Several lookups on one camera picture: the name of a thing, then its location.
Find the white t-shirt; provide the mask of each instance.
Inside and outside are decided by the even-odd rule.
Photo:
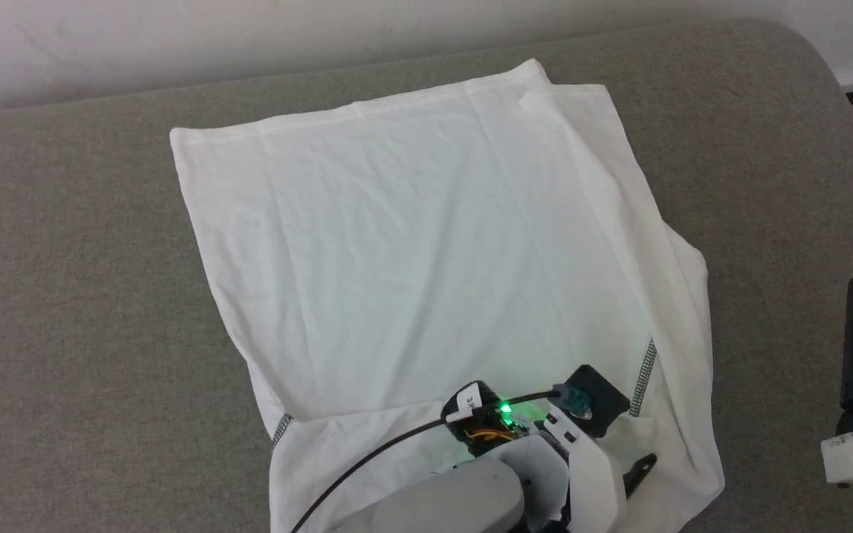
[[[605,88],[555,87],[530,60],[170,141],[275,439],[273,531],[465,383],[508,398],[585,363],[631,398],[602,446],[659,457],[626,530],[676,531],[722,489],[705,263],[660,219]],[[465,458],[444,429],[409,439],[304,531]]]

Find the gray fabric surface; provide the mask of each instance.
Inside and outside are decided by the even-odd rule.
[[[168,142],[494,73],[606,84],[663,217],[706,256],[725,493],[687,531],[853,531],[823,482],[853,276],[853,115],[772,24],[0,112],[0,531],[267,529],[270,440]]]

